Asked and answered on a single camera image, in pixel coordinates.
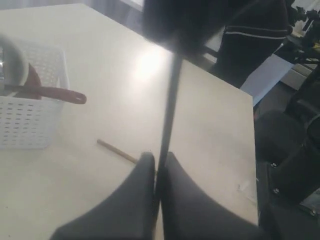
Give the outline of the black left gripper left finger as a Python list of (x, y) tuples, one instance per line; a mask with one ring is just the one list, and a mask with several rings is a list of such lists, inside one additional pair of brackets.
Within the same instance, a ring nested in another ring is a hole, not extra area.
[(57, 228), (53, 240), (151, 240), (155, 158), (144, 152), (123, 183), (96, 207)]

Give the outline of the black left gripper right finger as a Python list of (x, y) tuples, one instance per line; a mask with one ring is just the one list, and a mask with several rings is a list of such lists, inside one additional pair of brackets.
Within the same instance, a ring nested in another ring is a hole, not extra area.
[(169, 152), (163, 170), (162, 222), (166, 240), (268, 240), (257, 225), (209, 197)]

